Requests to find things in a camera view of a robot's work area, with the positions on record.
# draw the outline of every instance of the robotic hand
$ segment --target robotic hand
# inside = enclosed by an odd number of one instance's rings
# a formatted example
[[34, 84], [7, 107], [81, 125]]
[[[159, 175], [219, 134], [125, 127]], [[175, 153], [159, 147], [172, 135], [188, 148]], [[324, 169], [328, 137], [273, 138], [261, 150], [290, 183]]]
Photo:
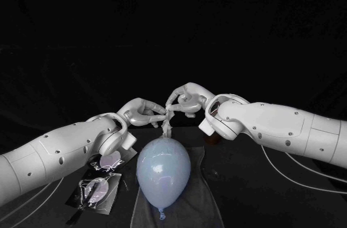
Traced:
[[120, 147], [128, 149], [136, 138], [127, 127], [152, 123], [157, 128], [157, 121], [166, 119], [165, 114], [166, 110], [160, 105], [136, 98], [117, 113], [104, 113], [86, 122], [52, 130], [0, 155], [0, 177], [5, 177], [0, 179], [0, 206], [71, 174], [85, 165], [94, 154], [110, 155]]
[[195, 83], [173, 90], [166, 105], [176, 97], [178, 104], [167, 110], [182, 111], [186, 117], [193, 117], [191, 113], [202, 108], [205, 119], [198, 127], [206, 135], [215, 131], [221, 137], [234, 140], [244, 133], [272, 149], [347, 168], [345, 121], [283, 105], [250, 103], [234, 94], [215, 96]]

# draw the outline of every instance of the cable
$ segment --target cable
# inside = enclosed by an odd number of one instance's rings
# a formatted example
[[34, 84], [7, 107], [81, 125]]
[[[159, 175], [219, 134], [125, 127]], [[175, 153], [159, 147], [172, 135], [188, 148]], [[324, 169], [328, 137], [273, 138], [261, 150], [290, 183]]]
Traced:
[[[50, 198], [53, 192], [56, 191], [56, 189], [58, 189], [58, 187], [59, 187], [59, 185], [60, 185], [62, 180], [63, 180], [63, 177], [60, 178], [59, 184], [58, 184], [58, 186], [55, 187], [55, 189], [53, 189], [49, 197], [45, 199], [43, 203], [39, 205], [39, 207], [36, 208], [36, 210], [43, 206], [45, 202], [46, 202], [47, 199]], [[26, 216], [26, 218], [24, 218], [20, 222], [17, 222], [10, 228], [14, 228], [14, 227], [30, 217], [30, 215], [36, 212], [36, 210], [34, 210], [34, 211]]]
[[286, 155], [287, 155], [289, 158], [296, 162], [296, 164], [300, 165], [305, 169], [308, 169], [308, 170], [312, 171], [313, 173], [316, 173], [316, 174], [319, 174], [319, 175], [328, 177], [329, 179], [335, 179], [335, 180], [338, 180], [338, 181], [347, 183], [347, 180], [344, 180], [344, 179], [338, 179], [338, 178], [335, 178], [335, 177], [332, 177], [332, 176], [329, 176], [329, 175], [326, 175], [326, 174], [322, 174], [322, 173], [319, 173], [318, 171], [309, 169], [308, 167], [305, 167], [305, 166], [303, 166], [303, 165], [302, 165], [302, 164], [293, 159], [293, 157], [292, 157], [287, 153], [286, 153]]
[[43, 192], [43, 190], [47, 188], [50, 183], [45, 186], [45, 188], [37, 192], [37, 194], [17, 207], [1, 219], [0, 222], [34, 199], [34, 197]]
[[316, 190], [326, 191], [326, 192], [331, 192], [331, 193], [347, 194], [347, 192], [337, 191], [337, 190], [328, 190], [328, 189], [315, 188], [315, 187], [311, 187], [311, 186], [308, 186], [308, 185], [305, 185], [305, 184], [300, 184], [300, 183], [298, 183], [296, 181], [293, 181], [290, 178], [287, 178], [287, 177], [282, 174], [282, 172], [280, 172], [280, 171], [277, 170], [277, 168], [274, 167], [274, 165], [273, 165], [273, 163], [270, 162], [270, 159], [269, 159], [269, 157], [267, 157], [267, 155], [266, 155], [266, 151], [264, 151], [264, 147], [263, 147], [263, 146], [261, 146], [261, 150], [263, 150], [264, 156], [266, 156], [267, 161], [269, 161], [270, 165], [273, 166], [274, 170], [279, 172], [279, 174], [280, 174], [290, 182], [293, 182], [295, 184], [298, 184], [298, 185], [300, 185], [300, 186], [303, 186], [303, 187], [306, 187], [306, 188], [311, 188], [311, 189], [316, 189]]

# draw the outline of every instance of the balloon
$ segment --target balloon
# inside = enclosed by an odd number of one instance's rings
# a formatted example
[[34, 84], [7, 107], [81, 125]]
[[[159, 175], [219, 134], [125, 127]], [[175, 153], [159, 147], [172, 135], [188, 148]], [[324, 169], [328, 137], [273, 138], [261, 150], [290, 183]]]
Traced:
[[136, 175], [150, 204], [162, 213], [178, 199], [191, 175], [191, 160], [185, 147], [170, 138], [152, 140], [140, 151]]

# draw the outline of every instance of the black backdrop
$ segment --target black backdrop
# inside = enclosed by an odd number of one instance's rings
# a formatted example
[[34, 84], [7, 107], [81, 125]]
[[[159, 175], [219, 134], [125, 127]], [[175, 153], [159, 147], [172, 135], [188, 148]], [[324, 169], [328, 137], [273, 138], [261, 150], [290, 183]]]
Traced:
[[186, 82], [347, 120], [347, 0], [0, 1], [1, 153]]

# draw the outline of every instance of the black table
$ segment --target black table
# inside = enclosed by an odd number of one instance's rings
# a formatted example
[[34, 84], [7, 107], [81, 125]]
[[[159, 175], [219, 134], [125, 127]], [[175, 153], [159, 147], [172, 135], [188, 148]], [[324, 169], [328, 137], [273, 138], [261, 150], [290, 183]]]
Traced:
[[[137, 138], [134, 150], [140, 152], [143, 146], [162, 135], [162, 129], [131, 129]], [[345, 227], [347, 203], [342, 196], [308, 189], [293, 184], [270, 166], [261, 147], [241, 134], [234, 141], [222, 140], [218, 145], [208, 145], [204, 133], [198, 127], [172, 128], [172, 138], [185, 147], [204, 146], [205, 157], [201, 170], [209, 185], [214, 199], [219, 208], [225, 227]], [[298, 166], [285, 153], [264, 147], [269, 158], [295, 181], [334, 189], [328, 179]], [[312, 169], [318, 170], [312, 160], [295, 156]], [[75, 228], [85, 227], [128, 227], [133, 215], [139, 185], [136, 183], [137, 156], [121, 168], [121, 182], [110, 215], [84, 212]], [[33, 215], [16, 226], [63, 227], [75, 209], [65, 205], [86, 166], [68, 175], [43, 206]], [[36, 199], [0, 223], [1, 228], [18, 222], [42, 204], [50, 195], [59, 180], [47, 187]], [[20, 196], [0, 208], [3, 217], [43, 187]]]

